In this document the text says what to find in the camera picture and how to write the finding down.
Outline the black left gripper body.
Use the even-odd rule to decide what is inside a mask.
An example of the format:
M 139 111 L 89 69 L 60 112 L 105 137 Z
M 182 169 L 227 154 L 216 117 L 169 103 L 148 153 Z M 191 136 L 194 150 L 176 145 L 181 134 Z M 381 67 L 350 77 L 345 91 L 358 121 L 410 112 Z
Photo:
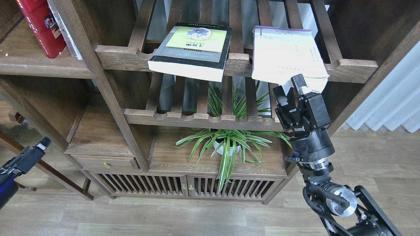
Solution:
M 14 182 L 14 179 L 20 175 L 20 171 L 15 170 L 16 162 L 16 160 L 9 160 L 1 167 L 0 208 L 3 208 L 18 190 L 18 186 Z

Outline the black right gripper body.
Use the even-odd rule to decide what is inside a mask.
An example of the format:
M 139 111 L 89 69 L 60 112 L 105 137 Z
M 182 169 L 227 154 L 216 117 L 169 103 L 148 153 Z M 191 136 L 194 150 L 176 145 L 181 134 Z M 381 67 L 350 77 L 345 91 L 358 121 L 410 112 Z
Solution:
M 321 94 L 308 93 L 299 96 L 298 106 L 291 102 L 290 110 L 276 108 L 276 113 L 284 130 L 291 130 L 290 144 L 293 154 L 286 157 L 288 162 L 297 162 L 312 170 L 328 167 L 328 157 L 335 149 L 327 129 L 330 117 Z

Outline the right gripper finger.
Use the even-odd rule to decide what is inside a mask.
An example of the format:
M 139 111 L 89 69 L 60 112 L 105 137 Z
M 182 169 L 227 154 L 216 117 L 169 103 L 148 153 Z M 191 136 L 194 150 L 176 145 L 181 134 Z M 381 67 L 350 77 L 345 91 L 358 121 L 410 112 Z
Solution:
M 303 96 L 309 93 L 309 86 L 306 84 L 302 74 L 291 77 L 291 81 L 296 90 L 296 93 L 299 96 Z
M 277 100 L 277 108 L 290 110 L 290 104 L 288 103 L 288 98 L 285 95 L 284 89 L 282 86 L 277 86 L 273 88 L 273 93 Z

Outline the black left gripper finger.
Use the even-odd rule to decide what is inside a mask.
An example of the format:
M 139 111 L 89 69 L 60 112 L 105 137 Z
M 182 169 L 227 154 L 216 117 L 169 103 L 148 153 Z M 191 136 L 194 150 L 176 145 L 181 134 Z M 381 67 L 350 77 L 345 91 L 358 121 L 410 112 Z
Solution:
M 9 161 L 9 176 L 26 174 L 45 155 L 44 151 L 51 142 L 50 138 L 44 136 L 35 146 L 24 148 Z

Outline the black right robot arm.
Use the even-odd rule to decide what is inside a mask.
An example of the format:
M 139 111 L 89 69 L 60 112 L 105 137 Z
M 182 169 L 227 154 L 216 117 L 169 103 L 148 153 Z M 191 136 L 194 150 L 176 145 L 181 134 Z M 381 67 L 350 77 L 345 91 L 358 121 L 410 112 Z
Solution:
M 281 86 L 273 89 L 278 105 L 277 116 L 284 130 L 292 130 L 294 162 L 305 182 L 303 197 L 320 217 L 330 236 L 400 236 L 401 233 L 362 186 L 351 189 L 332 182 L 333 164 L 328 158 L 335 152 L 326 126 L 330 116 L 320 93 L 314 93 L 298 74 L 291 78 L 298 105 L 293 105 Z

